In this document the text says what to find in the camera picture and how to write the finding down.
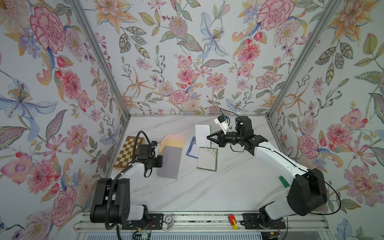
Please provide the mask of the grey envelope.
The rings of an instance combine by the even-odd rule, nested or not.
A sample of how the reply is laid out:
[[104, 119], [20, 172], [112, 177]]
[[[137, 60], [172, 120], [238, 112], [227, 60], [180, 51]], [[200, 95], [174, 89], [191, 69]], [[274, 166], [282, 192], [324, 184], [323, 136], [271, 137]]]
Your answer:
[[177, 179], [183, 148], [166, 146], [162, 151], [163, 166], [158, 170], [160, 178]]

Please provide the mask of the blue floral letter paper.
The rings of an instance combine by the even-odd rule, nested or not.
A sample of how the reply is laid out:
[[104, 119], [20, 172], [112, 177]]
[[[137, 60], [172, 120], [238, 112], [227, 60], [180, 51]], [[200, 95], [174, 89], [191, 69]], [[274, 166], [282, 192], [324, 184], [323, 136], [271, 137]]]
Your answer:
[[186, 156], [194, 158], [194, 159], [198, 159], [199, 158], [199, 150], [200, 150], [200, 147], [197, 146], [196, 137], [193, 137], [191, 142], [190, 142], [190, 145], [188, 147], [188, 150], [186, 152]]

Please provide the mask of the green floral letter paper top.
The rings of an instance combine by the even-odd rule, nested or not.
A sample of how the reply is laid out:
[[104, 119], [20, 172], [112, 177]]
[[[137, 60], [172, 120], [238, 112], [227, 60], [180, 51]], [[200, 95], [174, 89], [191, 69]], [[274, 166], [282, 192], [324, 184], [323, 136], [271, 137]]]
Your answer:
[[196, 145], [200, 148], [210, 148], [211, 141], [207, 137], [211, 134], [210, 125], [195, 125]]

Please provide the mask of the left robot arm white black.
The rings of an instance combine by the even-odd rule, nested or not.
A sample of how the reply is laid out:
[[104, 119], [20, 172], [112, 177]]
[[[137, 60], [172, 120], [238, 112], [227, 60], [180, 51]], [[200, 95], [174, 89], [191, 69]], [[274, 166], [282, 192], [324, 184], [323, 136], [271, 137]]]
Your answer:
[[153, 168], [163, 166], [163, 156], [158, 154], [159, 144], [139, 145], [139, 153], [115, 178], [98, 180], [92, 202], [90, 220], [103, 223], [106, 229], [128, 223], [148, 222], [148, 207], [131, 203], [131, 187], [141, 177], [149, 177]]

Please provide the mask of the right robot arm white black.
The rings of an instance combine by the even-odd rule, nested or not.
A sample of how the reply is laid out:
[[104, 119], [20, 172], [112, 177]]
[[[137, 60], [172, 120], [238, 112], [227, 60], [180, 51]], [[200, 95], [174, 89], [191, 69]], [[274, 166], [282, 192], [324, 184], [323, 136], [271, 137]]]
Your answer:
[[327, 203], [326, 181], [320, 170], [310, 170], [294, 163], [270, 144], [266, 138], [256, 135], [249, 117], [236, 117], [233, 132], [229, 130], [227, 119], [224, 115], [217, 117], [215, 123], [221, 129], [208, 135], [207, 139], [220, 148], [227, 144], [239, 144], [252, 156], [263, 160], [277, 171], [290, 187], [288, 195], [284, 199], [271, 202], [259, 209], [258, 221], [261, 226], [265, 228], [284, 217], [306, 216]]

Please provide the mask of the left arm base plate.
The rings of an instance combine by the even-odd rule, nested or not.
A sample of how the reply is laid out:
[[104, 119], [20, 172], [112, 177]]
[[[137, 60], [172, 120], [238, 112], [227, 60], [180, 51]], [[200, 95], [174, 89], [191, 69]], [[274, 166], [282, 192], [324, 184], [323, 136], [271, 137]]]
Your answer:
[[122, 230], [136, 231], [144, 229], [146, 226], [149, 230], [162, 230], [164, 224], [164, 214], [148, 214], [144, 215], [143, 219], [139, 221], [130, 221], [123, 224]]

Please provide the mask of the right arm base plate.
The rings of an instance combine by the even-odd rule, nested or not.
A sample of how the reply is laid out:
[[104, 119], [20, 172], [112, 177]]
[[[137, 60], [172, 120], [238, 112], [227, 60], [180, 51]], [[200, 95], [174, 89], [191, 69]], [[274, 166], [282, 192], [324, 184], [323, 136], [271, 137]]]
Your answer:
[[259, 213], [243, 213], [242, 226], [246, 230], [285, 230], [286, 223], [283, 218], [271, 220], [268, 216]]

